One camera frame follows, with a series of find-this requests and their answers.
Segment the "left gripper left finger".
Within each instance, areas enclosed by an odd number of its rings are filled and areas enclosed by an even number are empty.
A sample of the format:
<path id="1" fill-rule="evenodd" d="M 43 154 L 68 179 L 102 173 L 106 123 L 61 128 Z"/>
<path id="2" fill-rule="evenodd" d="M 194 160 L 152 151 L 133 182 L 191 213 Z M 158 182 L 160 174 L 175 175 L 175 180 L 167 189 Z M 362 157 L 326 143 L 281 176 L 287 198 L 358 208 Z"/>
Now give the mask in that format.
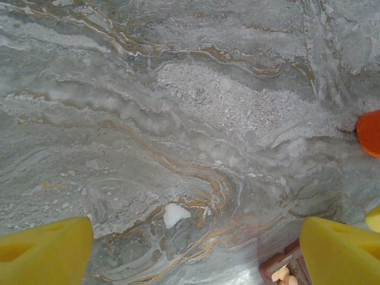
<path id="1" fill-rule="evenodd" d="M 81 285 L 93 240 L 87 217 L 0 236 L 0 285 Z"/>

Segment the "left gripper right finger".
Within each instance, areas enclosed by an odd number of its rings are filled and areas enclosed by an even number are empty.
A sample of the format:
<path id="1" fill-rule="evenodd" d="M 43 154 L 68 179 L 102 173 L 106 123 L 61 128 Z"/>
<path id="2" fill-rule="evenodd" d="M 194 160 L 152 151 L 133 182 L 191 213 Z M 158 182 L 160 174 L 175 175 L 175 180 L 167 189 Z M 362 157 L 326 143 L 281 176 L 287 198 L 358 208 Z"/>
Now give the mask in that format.
<path id="1" fill-rule="evenodd" d="M 299 243 L 312 285 L 380 285 L 380 233 L 307 217 Z"/>

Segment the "brown pill organizer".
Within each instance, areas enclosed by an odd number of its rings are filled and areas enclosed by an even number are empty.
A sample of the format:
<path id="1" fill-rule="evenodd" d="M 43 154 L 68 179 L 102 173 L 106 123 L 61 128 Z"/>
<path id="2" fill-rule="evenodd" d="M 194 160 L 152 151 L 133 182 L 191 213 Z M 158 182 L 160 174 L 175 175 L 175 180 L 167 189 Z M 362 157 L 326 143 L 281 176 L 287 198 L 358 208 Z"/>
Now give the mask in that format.
<path id="1" fill-rule="evenodd" d="M 280 281 L 272 282 L 271 275 L 281 267 L 287 266 L 290 275 L 295 276 L 299 285 L 312 285 L 299 239 L 289 244 L 282 251 L 273 255 L 259 266 L 259 273 L 264 285 L 279 285 Z"/>

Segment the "orange bottle cap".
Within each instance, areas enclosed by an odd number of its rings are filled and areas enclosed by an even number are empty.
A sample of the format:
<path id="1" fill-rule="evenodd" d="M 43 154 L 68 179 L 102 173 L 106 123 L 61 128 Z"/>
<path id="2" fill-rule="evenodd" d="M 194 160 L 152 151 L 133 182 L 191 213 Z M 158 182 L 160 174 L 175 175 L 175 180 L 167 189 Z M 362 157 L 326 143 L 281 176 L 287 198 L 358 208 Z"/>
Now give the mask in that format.
<path id="1" fill-rule="evenodd" d="M 380 159 L 380 109 L 360 116 L 356 124 L 356 133 L 364 152 Z"/>

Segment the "white pill fragment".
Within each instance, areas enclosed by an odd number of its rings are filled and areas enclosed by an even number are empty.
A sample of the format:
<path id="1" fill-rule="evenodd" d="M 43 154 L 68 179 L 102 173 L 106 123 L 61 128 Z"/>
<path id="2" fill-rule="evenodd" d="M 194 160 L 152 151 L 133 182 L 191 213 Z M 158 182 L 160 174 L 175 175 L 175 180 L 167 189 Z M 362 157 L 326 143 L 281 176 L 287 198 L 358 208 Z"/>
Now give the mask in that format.
<path id="1" fill-rule="evenodd" d="M 178 221 L 187 219 L 191 213 L 178 204 L 168 204 L 164 210 L 164 223 L 167 229 L 171 229 Z"/>

